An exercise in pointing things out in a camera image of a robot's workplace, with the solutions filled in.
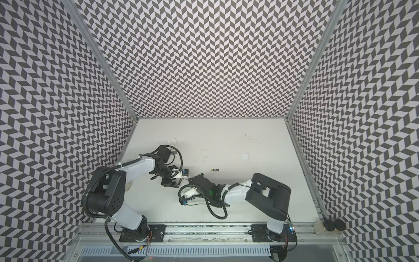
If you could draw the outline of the white remote green buttons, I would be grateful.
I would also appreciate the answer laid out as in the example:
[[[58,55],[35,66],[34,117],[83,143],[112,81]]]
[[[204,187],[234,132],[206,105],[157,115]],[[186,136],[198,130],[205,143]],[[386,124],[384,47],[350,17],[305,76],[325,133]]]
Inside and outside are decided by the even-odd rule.
[[[176,147],[177,146],[177,141],[176,141],[176,139],[169,139],[169,140],[167,140],[167,144],[170,145],[170,146]]]

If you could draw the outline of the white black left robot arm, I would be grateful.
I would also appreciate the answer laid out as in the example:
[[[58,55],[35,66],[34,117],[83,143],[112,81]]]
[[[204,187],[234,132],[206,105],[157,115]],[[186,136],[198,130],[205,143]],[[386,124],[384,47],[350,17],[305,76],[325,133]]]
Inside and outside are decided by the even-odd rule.
[[[110,219],[122,227],[122,234],[143,242],[151,234],[147,218],[125,203],[125,189],[136,178],[152,175],[169,182],[183,170],[183,157],[171,145],[160,145],[151,153],[121,162],[114,167],[97,168],[82,196],[81,205],[90,218]]]

